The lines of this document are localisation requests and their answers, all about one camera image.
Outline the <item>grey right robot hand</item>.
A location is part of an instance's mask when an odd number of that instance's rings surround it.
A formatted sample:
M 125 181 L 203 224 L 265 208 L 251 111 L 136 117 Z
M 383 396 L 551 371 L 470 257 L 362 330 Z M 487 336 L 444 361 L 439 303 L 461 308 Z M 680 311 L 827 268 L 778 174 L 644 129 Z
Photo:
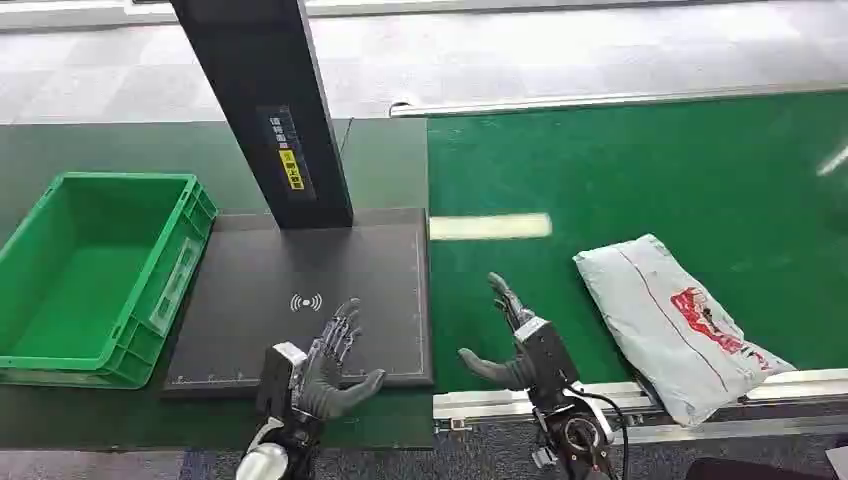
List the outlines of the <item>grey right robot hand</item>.
M 487 281 L 494 304 L 510 328 L 515 356 L 505 362 L 480 358 L 468 348 L 458 354 L 475 375 L 501 388 L 526 391 L 542 410 L 555 410 L 566 402 L 564 391 L 579 379 L 576 367 L 554 325 L 523 304 L 505 279 L 490 272 Z

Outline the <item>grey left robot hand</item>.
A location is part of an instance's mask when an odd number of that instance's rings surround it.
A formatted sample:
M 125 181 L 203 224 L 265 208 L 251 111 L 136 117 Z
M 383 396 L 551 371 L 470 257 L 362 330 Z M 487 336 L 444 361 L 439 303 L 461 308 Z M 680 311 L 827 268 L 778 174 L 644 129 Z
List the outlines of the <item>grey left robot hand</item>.
M 342 417 L 383 386 L 387 372 L 375 369 L 359 383 L 343 387 L 343 366 L 358 336 L 360 300 L 338 307 L 308 350 L 281 342 L 265 351 L 257 409 L 278 420 L 295 411 L 320 421 Z

